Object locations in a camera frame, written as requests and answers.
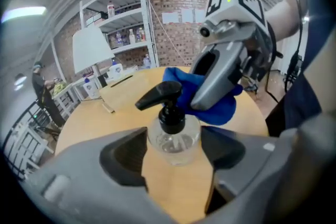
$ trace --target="ceiling light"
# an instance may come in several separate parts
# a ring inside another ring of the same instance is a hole
[[[20,73],[20,74],[17,74],[16,76],[15,76],[15,82],[14,82],[14,85],[15,86],[18,86],[19,84],[21,84],[22,82],[24,82],[25,80],[26,80],[26,76],[25,75],[23,75],[22,73]]]
[[[1,18],[1,22],[5,22],[10,19],[30,16],[30,15],[42,15],[46,11],[45,7],[24,7],[8,10]]]
[[[18,86],[15,87],[14,91],[18,91],[19,89],[21,89],[23,87],[23,84],[20,84]]]

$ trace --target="white lamp shade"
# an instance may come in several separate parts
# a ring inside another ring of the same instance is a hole
[[[105,36],[97,26],[79,30],[72,37],[75,73],[114,57]]]

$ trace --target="wooden tabletop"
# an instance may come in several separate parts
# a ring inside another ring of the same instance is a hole
[[[85,101],[71,114],[58,139],[56,154],[70,145],[136,127],[149,127],[160,105],[139,111],[135,102],[162,81],[165,68],[141,70],[133,77],[111,88],[100,90],[104,101],[115,113],[108,113],[103,100]],[[236,97],[237,109],[223,128],[255,135],[268,135],[267,125],[255,102],[246,92]],[[212,167],[201,145],[193,163],[172,166],[149,144],[144,157],[142,175],[146,179],[150,197],[179,223],[204,218],[209,196]]]

